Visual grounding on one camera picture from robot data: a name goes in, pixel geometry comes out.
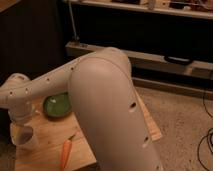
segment wooden table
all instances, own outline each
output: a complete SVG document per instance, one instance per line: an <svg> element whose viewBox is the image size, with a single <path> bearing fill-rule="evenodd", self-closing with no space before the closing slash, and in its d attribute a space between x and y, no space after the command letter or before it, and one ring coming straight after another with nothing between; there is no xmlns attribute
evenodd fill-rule
<svg viewBox="0 0 213 171"><path fill-rule="evenodd" d="M152 139L157 140L162 134L151 117L143 101L139 98ZM31 125L39 139L39 148L32 152L17 148L15 171L59 171L62 143L78 131L73 139L73 148L66 170L77 170L96 163L96 159L84 138L73 113L60 121L49 121L42 114L42 101L35 101L39 111L28 125Z"/></svg>

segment black cable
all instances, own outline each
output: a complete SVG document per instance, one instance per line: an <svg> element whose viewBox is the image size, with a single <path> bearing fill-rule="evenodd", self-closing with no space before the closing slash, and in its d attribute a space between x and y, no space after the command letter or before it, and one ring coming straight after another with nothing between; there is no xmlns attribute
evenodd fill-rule
<svg viewBox="0 0 213 171"><path fill-rule="evenodd" d="M199 142L199 144L198 144L198 147L197 147L197 159L198 159L199 163L201 164L201 166L202 166L205 170L210 171L210 170L203 164L202 160L200 159L200 146L201 146L203 140L206 139L206 138L207 138L207 135L205 135L205 136L200 140L200 142Z"/></svg>
<svg viewBox="0 0 213 171"><path fill-rule="evenodd" d="M211 72L209 74L209 80L210 81L211 81L212 75L213 75L213 70L211 70ZM203 106L204 106L204 109L205 109L206 113L209 115L209 117L213 118L213 115L209 112L208 108L206 107L206 102L205 102L206 90L207 90L207 88L204 87L204 91L203 91Z"/></svg>
<svg viewBox="0 0 213 171"><path fill-rule="evenodd" d="M209 80L211 80L212 75L213 75L213 70L209 74ZM213 119L213 115L209 112L208 108L206 107L205 97L206 97L206 87L204 88L204 91L203 91L203 106L204 106L206 113L209 115L209 117L211 117ZM213 128L209 129L207 132L207 135L202 137L202 139L200 140L200 142L198 144L198 148L197 148L198 161L201 164L201 166L207 171L210 171L210 170L204 165L204 163L200 159L200 146L201 146L203 140L206 139L209 150L210 150L211 154L213 155L213 139L212 138L213 138Z"/></svg>
<svg viewBox="0 0 213 171"><path fill-rule="evenodd" d="M205 97L206 97L206 88L204 89L204 92L203 92L203 106L206 113L209 115L209 117L213 119L213 115L209 112L208 108L206 107Z"/></svg>

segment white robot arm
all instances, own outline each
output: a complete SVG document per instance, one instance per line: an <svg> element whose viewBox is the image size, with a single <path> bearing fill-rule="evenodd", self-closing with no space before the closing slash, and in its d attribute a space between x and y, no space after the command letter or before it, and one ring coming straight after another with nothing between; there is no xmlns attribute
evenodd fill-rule
<svg viewBox="0 0 213 171"><path fill-rule="evenodd" d="M103 171L162 171L131 81L127 56L106 48L37 79L15 74L0 87L11 120L29 119L29 101L69 92L77 120Z"/></svg>

